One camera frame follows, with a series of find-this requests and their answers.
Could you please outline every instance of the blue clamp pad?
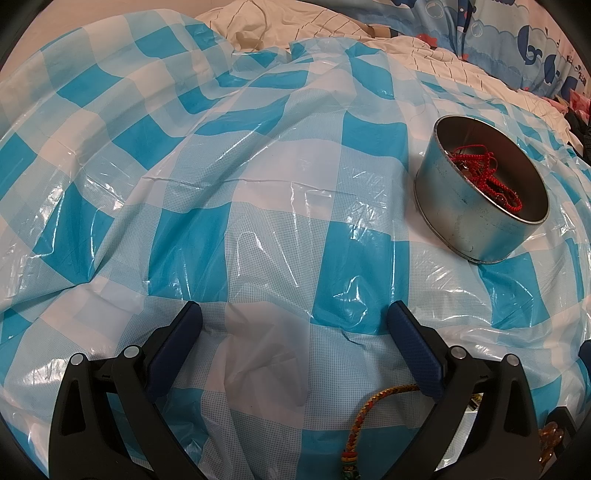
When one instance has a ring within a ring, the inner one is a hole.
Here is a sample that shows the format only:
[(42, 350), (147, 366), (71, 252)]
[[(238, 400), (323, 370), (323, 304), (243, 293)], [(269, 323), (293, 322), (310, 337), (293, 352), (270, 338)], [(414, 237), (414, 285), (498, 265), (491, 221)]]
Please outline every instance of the blue clamp pad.
[(421, 392), (439, 401), (444, 392), (443, 365), (419, 330), (425, 327), (419, 325), (417, 319), (401, 301), (390, 305), (386, 321), (390, 336), (400, 350)]
[(188, 303), (173, 320), (170, 325), (171, 332), (147, 365), (148, 382), (145, 394), (152, 403), (170, 390), (187, 355), (195, 345), (202, 326), (201, 307), (193, 302)]

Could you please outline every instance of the blue checkered plastic sheet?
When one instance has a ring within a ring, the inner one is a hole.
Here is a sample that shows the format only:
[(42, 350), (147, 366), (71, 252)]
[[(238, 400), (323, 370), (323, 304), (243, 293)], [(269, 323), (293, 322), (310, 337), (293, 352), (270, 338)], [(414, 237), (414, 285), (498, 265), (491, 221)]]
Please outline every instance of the blue checkered plastic sheet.
[[(549, 219), (497, 265), (451, 253), (415, 208), (450, 113), (506, 132), (548, 187)], [(591, 171), (488, 94), (347, 38), (241, 53), (147, 11), (35, 53), (0, 84), (0, 138), (0, 411), (45, 470), (69, 357), (141, 344), (187, 300), (204, 329), (158, 406), (211, 479), (338, 478), (360, 405), (412, 381), (385, 327), (395, 300), (449, 344), (519, 355), (540, 420), (589, 399)], [(410, 393), (372, 410), (364, 478), (430, 407)]]

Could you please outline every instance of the red cord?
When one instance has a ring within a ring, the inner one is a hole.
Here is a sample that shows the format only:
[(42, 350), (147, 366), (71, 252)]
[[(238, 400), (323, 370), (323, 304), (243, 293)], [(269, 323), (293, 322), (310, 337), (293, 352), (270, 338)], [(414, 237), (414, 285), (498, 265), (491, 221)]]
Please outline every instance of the red cord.
[[(460, 153), (466, 148), (480, 148), (482, 154)], [(489, 152), (484, 145), (465, 145), (457, 147), (450, 159), (460, 169), (462, 174), (470, 180), (488, 198), (494, 200), (503, 208), (512, 213), (517, 213), (523, 208), (521, 199), (507, 185), (498, 180), (494, 175), (498, 162), (493, 152)]]

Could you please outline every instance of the black clamp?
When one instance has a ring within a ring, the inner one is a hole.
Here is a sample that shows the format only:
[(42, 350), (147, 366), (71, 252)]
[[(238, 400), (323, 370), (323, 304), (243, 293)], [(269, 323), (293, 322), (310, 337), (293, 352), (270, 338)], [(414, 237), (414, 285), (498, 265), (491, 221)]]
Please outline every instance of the black clamp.
[[(201, 308), (188, 302), (171, 325), (115, 358), (70, 358), (57, 396), (49, 440), (55, 480), (207, 480), (154, 405), (172, 386), (202, 328)], [(117, 393), (153, 471), (133, 463), (107, 393)]]
[[(538, 427), (519, 359), (480, 360), (461, 346), (448, 347), (401, 301), (390, 306), (387, 323), (421, 392), (436, 404), (382, 480), (539, 478)], [(457, 462), (435, 471), (474, 394), (483, 394), (482, 402)]]

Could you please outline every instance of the metal tin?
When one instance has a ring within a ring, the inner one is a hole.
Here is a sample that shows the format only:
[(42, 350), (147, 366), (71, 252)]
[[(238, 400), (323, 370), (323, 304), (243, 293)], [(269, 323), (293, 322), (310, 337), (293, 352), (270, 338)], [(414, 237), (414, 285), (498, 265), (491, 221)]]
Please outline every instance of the metal tin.
[[(446, 152), (486, 145), (498, 162), (495, 176), (523, 203), (511, 213), (467, 180)], [(433, 128), (414, 183), (418, 209), (429, 227), (455, 253), (479, 264), (504, 260), (548, 218), (548, 193), (525, 153), (496, 128), (450, 115)]]

